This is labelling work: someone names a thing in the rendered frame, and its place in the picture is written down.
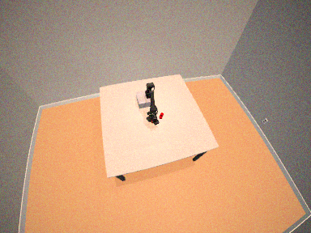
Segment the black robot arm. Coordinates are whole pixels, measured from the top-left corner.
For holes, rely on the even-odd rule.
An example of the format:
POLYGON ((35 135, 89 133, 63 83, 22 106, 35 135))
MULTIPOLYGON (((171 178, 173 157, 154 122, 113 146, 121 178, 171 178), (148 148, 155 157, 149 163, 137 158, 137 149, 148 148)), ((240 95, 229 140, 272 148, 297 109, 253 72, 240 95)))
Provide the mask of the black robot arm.
POLYGON ((157 122, 157 115, 158 114, 158 108, 155 105, 155 97, 154 97, 154 90, 155 90, 155 85, 154 83, 147 83, 146 84, 147 89, 145 90, 145 95, 147 99, 151 99, 151 105, 150 105, 150 114, 146 119, 148 122, 157 122), (154 89, 152 90, 152 88, 154 89))

